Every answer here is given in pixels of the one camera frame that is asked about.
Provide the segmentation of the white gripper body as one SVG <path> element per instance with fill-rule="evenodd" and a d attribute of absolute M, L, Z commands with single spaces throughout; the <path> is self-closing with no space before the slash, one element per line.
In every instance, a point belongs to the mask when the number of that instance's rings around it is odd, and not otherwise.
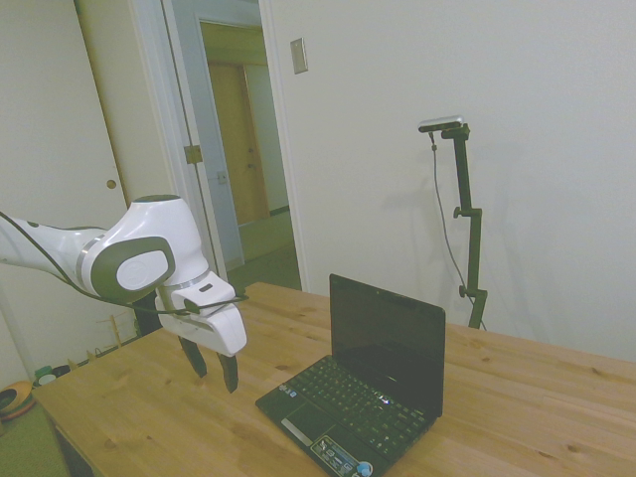
<path fill-rule="evenodd" d="M 169 332 L 227 357 L 246 344 L 235 290 L 224 281 L 199 281 L 157 289 L 155 304 Z"/>

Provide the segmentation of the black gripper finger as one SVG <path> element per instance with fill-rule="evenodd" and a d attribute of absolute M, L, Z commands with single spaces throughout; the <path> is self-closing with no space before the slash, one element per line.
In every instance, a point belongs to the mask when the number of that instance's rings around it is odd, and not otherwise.
<path fill-rule="evenodd" d="M 193 370 L 199 378 L 203 378 L 208 373 L 208 369 L 198 344 L 181 336 L 179 336 L 179 342 Z"/>
<path fill-rule="evenodd" d="M 223 370 L 226 388 L 232 394 L 239 385 L 238 359 L 236 356 L 226 356 L 222 353 L 217 353 L 217 356 Z"/>

